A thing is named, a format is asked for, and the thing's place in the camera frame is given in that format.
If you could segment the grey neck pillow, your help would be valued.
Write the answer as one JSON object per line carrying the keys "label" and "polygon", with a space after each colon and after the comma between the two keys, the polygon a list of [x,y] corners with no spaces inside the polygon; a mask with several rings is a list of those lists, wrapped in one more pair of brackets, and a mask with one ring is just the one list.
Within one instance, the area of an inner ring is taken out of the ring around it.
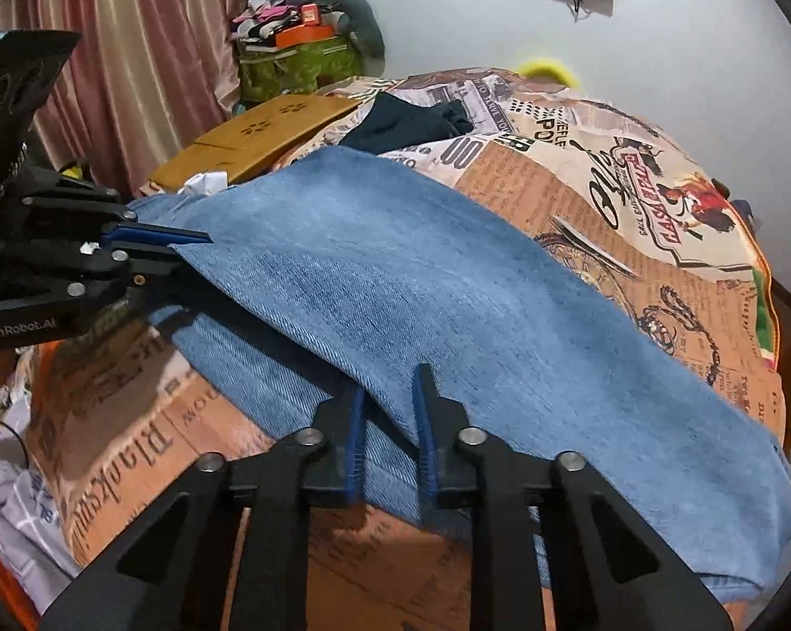
{"label": "grey neck pillow", "polygon": [[337,33],[340,36],[351,37],[363,56],[371,60],[384,60],[383,32],[367,0],[284,0],[284,3],[294,7],[317,4],[321,10],[337,13],[337,24],[335,24]]}

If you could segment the striped pink curtain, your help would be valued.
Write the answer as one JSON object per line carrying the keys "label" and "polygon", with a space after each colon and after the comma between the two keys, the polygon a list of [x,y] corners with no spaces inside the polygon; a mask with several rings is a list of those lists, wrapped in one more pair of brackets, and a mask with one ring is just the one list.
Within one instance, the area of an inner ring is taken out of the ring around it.
{"label": "striped pink curtain", "polygon": [[87,161],[129,197],[239,98],[230,23],[247,0],[1,0],[0,30],[79,33],[35,130],[56,167]]}

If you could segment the yellow wooden board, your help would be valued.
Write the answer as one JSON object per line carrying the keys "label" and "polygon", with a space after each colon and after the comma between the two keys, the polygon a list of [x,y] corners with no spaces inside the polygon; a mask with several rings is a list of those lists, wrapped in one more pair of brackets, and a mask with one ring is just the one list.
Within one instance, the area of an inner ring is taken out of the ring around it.
{"label": "yellow wooden board", "polygon": [[294,145],[359,106],[344,97],[285,94],[200,135],[183,151],[150,174],[166,191],[183,187],[199,172],[223,171],[229,184],[240,184],[273,168]]}

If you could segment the yellow curved pillow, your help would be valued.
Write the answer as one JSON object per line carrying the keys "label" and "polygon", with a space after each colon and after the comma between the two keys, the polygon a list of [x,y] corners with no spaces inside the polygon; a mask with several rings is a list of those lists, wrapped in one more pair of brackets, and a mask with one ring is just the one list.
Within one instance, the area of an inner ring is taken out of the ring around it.
{"label": "yellow curved pillow", "polygon": [[571,68],[555,58],[536,57],[523,62],[517,68],[519,76],[541,78],[568,88],[578,88],[579,80]]}

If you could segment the white crumpled cloth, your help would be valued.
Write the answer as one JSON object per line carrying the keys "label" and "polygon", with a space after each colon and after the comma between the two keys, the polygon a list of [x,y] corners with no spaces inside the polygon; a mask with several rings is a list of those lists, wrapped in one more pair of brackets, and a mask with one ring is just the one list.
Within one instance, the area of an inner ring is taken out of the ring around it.
{"label": "white crumpled cloth", "polygon": [[179,194],[211,197],[229,186],[229,174],[225,171],[204,171],[191,175],[179,188]]}

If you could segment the green storage bag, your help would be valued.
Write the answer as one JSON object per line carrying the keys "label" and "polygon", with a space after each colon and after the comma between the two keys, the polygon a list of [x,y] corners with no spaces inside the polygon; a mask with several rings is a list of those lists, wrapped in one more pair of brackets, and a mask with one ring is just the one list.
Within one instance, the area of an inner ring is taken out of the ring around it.
{"label": "green storage bag", "polygon": [[363,74],[363,58],[343,36],[286,48],[239,48],[240,100],[260,104],[281,94],[314,94],[325,86]]}

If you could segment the orange box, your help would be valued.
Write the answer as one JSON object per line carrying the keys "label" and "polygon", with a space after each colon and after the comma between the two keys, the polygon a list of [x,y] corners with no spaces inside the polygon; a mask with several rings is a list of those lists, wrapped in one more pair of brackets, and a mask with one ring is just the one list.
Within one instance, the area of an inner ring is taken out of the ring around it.
{"label": "orange box", "polygon": [[329,24],[319,24],[318,26],[295,26],[284,28],[281,32],[275,35],[275,47],[283,50],[299,46],[300,44],[310,44],[321,42],[321,40],[328,40],[335,36],[333,26]]}

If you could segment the blue denim pants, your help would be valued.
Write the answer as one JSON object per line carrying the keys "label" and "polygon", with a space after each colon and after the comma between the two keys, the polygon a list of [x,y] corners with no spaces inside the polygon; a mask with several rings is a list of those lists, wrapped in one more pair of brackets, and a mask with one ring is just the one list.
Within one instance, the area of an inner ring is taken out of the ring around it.
{"label": "blue denim pants", "polygon": [[763,593],[791,540],[779,443],[615,303],[495,213],[385,158],[328,147],[209,197],[137,199],[207,233],[150,322],[251,422],[283,437],[358,383],[365,496],[418,523],[413,379],[519,452],[576,450],[722,601]]}

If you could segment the dark navy folded garment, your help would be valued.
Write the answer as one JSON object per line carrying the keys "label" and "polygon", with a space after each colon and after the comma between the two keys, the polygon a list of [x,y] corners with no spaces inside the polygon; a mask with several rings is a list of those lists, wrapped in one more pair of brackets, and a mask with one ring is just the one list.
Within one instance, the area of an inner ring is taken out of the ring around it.
{"label": "dark navy folded garment", "polygon": [[378,94],[367,117],[343,140],[341,147],[381,155],[401,148],[462,137],[474,131],[459,100],[415,106],[393,94]]}

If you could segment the newspaper print bed blanket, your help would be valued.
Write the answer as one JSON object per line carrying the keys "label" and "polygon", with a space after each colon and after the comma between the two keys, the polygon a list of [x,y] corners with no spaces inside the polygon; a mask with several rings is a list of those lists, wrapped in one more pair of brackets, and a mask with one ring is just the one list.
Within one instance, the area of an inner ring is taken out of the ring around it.
{"label": "newspaper print bed blanket", "polygon": [[[769,268],[699,165],[616,108],[516,78],[495,88],[503,131],[380,155],[532,238],[666,355],[783,444]],[[341,147],[329,126],[283,167]],[[114,311],[95,335],[40,351],[27,438],[67,570],[90,563],[200,453],[274,439],[217,392],[149,316]],[[320,511],[311,544],[317,628],[467,627],[468,521],[410,523],[373,503]]]}

